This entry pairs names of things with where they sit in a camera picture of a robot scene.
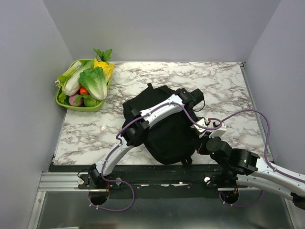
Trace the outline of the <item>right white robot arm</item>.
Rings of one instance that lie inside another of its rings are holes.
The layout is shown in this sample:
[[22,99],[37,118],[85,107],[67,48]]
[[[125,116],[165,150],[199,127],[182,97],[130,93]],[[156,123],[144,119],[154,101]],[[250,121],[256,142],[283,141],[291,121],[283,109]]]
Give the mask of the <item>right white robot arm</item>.
[[197,153],[209,155],[221,173],[209,182],[218,188],[246,186],[276,193],[305,209],[305,176],[277,166],[258,154],[232,148],[219,137],[202,136]]

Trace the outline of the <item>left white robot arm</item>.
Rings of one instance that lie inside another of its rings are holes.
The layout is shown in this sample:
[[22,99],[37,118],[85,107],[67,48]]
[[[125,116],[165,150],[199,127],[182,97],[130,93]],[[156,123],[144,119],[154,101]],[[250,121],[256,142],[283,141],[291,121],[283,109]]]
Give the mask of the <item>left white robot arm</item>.
[[88,169],[89,183],[102,188],[117,163],[131,149],[142,144],[160,163],[191,164],[195,139],[191,125],[198,121],[193,107],[204,101],[203,92],[167,86],[146,88],[123,104],[125,122],[110,152]]

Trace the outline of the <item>black student backpack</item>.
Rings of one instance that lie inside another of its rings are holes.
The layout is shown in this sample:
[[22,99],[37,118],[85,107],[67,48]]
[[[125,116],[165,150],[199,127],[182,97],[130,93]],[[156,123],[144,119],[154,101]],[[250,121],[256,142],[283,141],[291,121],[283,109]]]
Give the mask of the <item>black student backpack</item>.
[[[174,91],[166,85],[153,88],[149,83],[139,95],[123,103],[124,125],[138,118],[143,110],[162,104],[171,95],[181,95],[187,101],[187,108],[193,108],[204,100],[200,89],[188,92],[181,88]],[[144,144],[153,158],[161,164],[182,162],[189,165],[198,146],[199,134],[191,128],[192,119],[187,115],[180,111],[159,121],[153,127],[149,127],[141,119],[131,124],[122,133],[122,137],[128,146],[137,147]]]

